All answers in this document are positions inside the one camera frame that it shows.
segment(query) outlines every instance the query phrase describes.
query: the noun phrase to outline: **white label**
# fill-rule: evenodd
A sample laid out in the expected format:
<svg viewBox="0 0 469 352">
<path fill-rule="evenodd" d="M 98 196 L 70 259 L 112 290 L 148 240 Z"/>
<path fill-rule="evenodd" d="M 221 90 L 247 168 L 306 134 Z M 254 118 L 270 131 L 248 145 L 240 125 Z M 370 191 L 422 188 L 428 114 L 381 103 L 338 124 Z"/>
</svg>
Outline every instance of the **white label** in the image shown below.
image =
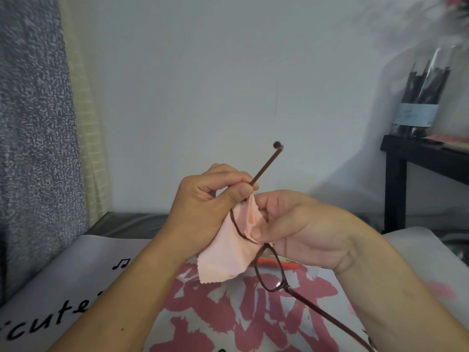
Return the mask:
<svg viewBox="0 0 469 352">
<path fill-rule="evenodd" d="M 393 124 L 412 127 L 430 127 L 438 105 L 399 104 Z"/>
</svg>

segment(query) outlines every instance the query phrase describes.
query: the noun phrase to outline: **person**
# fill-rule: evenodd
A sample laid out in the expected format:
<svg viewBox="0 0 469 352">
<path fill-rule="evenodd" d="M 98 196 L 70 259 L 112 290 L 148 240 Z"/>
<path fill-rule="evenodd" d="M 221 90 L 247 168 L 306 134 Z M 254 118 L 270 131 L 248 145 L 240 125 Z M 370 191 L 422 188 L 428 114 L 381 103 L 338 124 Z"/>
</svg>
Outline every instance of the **person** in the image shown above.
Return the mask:
<svg viewBox="0 0 469 352">
<path fill-rule="evenodd" d="M 251 179 L 226 164 L 184 178 L 161 231 L 49 351 L 140 352 L 179 268 L 258 189 Z M 360 219 L 290 190 L 255 199 L 268 223 L 252 235 L 291 260 L 332 269 L 378 351 L 469 351 L 466 328 Z"/>
</svg>

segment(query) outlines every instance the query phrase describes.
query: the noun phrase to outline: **black table leg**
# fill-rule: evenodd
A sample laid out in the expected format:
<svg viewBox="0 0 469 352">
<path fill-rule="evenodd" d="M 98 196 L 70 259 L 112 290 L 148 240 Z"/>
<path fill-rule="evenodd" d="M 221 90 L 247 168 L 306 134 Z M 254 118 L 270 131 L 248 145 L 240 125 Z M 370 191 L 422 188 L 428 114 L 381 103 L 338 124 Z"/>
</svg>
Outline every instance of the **black table leg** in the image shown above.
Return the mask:
<svg viewBox="0 0 469 352">
<path fill-rule="evenodd" d="M 384 233 L 401 230 L 406 225 L 407 161 L 386 154 L 384 197 Z"/>
</svg>

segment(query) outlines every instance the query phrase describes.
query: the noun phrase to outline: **microfiber cloth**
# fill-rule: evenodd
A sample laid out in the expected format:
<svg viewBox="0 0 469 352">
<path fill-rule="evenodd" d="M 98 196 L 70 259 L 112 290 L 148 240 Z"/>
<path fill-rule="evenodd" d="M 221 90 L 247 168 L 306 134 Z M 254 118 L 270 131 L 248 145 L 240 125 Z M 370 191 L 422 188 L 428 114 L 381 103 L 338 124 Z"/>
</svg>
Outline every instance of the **microfiber cloth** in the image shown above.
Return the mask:
<svg viewBox="0 0 469 352">
<path fill-rule="evenodd" d="M 238 234 L 228 213 L 212 243 L 199 254 L 197 267 L 201 283 L 224 282 L 243 273 L 262 247 L 262 243 L 255 243 L 251 237 L 254 227 L 266 223 L 254 195 L 237 204 L 233 212 L 239 230 L 253 242 Z"/>
</svg>

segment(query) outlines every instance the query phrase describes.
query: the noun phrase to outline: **person's right hand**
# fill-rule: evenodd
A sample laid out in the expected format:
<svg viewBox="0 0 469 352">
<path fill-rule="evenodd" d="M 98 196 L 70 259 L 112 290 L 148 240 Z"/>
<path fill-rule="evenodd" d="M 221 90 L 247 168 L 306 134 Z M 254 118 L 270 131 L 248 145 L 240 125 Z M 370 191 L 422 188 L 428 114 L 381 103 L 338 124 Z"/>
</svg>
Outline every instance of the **person's right hand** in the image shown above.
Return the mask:
<svg viewBox="0 0 469 352">
<path fill-rule="evenodd" d="M 291 190 L 255 195 L 267 224 L 251 235 L 258 242 L 273 242 L 276 252 L 309 266 L 347 269 L 360 254 L 358 244 L 379 235 L 348 211 Z"/>
</svg>

